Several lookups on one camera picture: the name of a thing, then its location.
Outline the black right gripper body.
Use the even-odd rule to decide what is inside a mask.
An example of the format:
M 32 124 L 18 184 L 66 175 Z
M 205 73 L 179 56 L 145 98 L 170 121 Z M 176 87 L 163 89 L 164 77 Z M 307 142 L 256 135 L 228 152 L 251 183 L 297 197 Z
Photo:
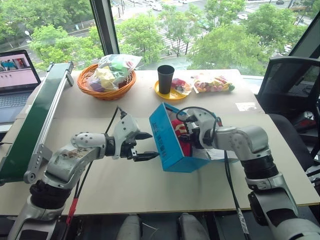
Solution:
M 193 128 L 191 126 L 187 126 L 185 142 L 192 144 L 196 149 L 202 149 L 202 145 L 200 143 L 200 129 L 198 127 Z

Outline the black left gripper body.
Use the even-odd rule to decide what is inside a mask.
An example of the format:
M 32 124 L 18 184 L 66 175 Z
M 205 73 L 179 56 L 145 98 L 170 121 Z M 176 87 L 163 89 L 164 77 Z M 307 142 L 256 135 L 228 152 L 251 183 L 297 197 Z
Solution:
M 135 146 L 137 145 L 135 137 L 127 138 L 122 142 L 120 148 L 120 157 L 127 158 L 128 160 L 135 160 L 137 158 L 137 151 Z

